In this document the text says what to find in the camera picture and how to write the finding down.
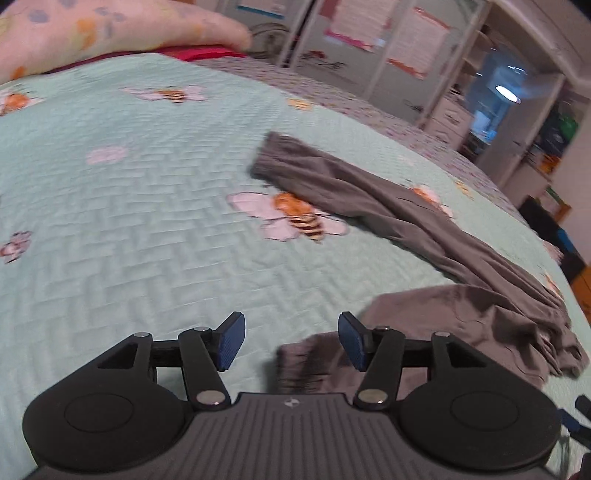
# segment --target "wall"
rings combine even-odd
[[[591,263],[591,109],[564,153],[552,186],[573,208],[562,227],[583,259]]]
[[[551,73],[558,72],[560,68],[552,57],[542,48],[539,42],[529,34],[525,28],[510,16],[499,5],[493,5],[486,19],[492,31],[491,40],[504,45],[512,55],[520,59],[524,69],[528,72]]]
[[[582,95],[591,96],[591,22],[568,0],[495,0],[551,56]]]

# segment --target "bee pattern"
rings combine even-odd
[[[449,218],[453,219],[452,209],[449,208],[447,205],[442,204],[439,195],[435,193],[430,187],[428,187],[427,185],[418,185],[410,187],[410,189],[414,193],[419,195],[421,198],[423,198],[423,200],[426,200],[431,205],[445,213]]]
[[[187,85],[181,88],[167,87],[157,90],[138,90],[134,88],[122,88],[121,90],[142,100],[169,100],[172,103],[184,103],[187,100],[193,102],[205,100],[205,97],[201,94],[203,89],[198,85]]]
[[[307,102],[306,100],[301,100],[299,98],[289,98],[287,99],[287,104],[297,110],[312,110],[312,104],[310,102]]]
[[[470,189],[466,186],[466,184],[464,182],[462,182],[461,180],[456,180],[456,187],[458,188],[458,190],[460,190],[460,192],[462,192],[464,195],[466,195],[470,200],[474,200],[474,196],[472,195],[472,192],[470,192]]]
[[[314,242],[326,235],[346,235],[349,228],[342,220],[314,208],[292,193],[268,195],[244,192],[228,196],[228,202],[237,210],[262,218],[265,238],[286,241],[301,234]]]
[[[10,241],[0,247],[0,257],[5,257],[4,263],[14,262],[27,251],[31,244],[32,232],[16,232],[10,237]]]
[[[0,116],[16,112],[39,102],[41,102],[41,99],[30,97],[27,93],[12,92],[8,89],[2,90],[0,91]]]

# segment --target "logo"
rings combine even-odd
[[[289,407],[289,408],[294,409],[294,408],[296,408],[300,404],[300,401],[297,398],[289,398],[289,399],[285,400],[283,402],[283,404],[286,407]]]

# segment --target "black circular pad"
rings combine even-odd
[[[545,462],[560,419],[542,392],[504,369],[455,369],[402,402],[400,426],[435,460],[469,471],[501,472]]]
[[[22,431],[38,464],[113,472],[166,451],[185,425],[183,403],[124,369],[65,378],[27,408]]]
[[[66,407],[66,421],[82,432],[108,432],[121,428],[134,414],[134,404],[111,393],[94,393],[75,398]]]

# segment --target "blue gripper pad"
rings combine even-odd
[[[348,315],[351,314],[349,312],[343,312],[339,316],[339,341],[345,352],[347,352],[347,356],[355,369],[365,372],[368,368],[369,361],[367,353],[363,350],[363,336],[359,329],[351,325]]]
[[[238,350],[246,336],[246,319],[242,312],[233,312],[216,329],[220,334],[219,352],[216,368],[219,372],[226,371],[238,354]]]
[[[558,412],[560,413],[562,425],[564,425],[569,432],[578,432],[581,429],[581,424],[566,410],[561,408]]]

